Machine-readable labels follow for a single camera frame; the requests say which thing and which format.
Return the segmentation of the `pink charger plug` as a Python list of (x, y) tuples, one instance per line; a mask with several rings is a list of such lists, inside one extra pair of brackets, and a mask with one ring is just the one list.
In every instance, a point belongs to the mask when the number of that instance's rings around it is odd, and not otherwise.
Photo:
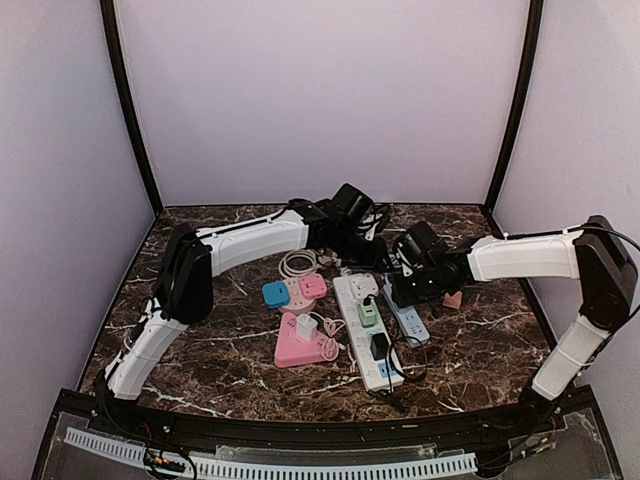
[(463, 295), (461, 291), (458, 291), (454, 294), (446, 293), (443, 297), (442, 305), (445, 308), (458, 310), (461, 307), (462, 298), (463, 298)]

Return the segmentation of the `blue power strip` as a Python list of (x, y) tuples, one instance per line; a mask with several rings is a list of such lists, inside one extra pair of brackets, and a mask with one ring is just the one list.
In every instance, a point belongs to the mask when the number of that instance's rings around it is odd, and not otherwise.
[(413, 306), (399, 307), (392, 298), (392, 286), (387, 277), (384, 277), (382, 286), (383, 296), (395, 316), (400, 330), (412, 348), (424, 346), (430, 339), (430, 334)]

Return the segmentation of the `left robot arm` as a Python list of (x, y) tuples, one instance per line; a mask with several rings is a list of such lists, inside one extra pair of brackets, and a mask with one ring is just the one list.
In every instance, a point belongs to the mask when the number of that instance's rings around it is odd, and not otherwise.
[(331, 199), (293, 199), (282, 210), (253, 220), (215, 228), (176, 227), (140, 321), (95, 381), (111, 398), (103, 405), (103, 421), (120, 436), (140, 429), (140, 412), (126, 401), (138, 399), (147, 377), (174, 340), (209, 316), (214, 277), (299, 249), (329, 249), (340, 259), (373, 272), (390, 267), (384, 240), (366, 239), (359, 229), (372, 205), (368, 196), (345, 186)]

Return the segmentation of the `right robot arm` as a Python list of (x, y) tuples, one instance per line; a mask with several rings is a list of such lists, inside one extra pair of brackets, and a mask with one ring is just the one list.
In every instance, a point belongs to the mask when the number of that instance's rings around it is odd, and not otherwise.
[(581, 286), (582, 304), (531, 381), (528, 396), (510, 413), (521, 434), (549, 416), (558, 398), (609, 339), (639, 311), (634, 305), (638, 268), (629, 254), (637, 242), (601, 215), (551, 232), (492, 235), (450, 247), (424, 221), (400, 235), (393, 252), (400, 264), (390, 283), (399, 307), (429, 303), (472, 283), (498, 279), (567, 278)]

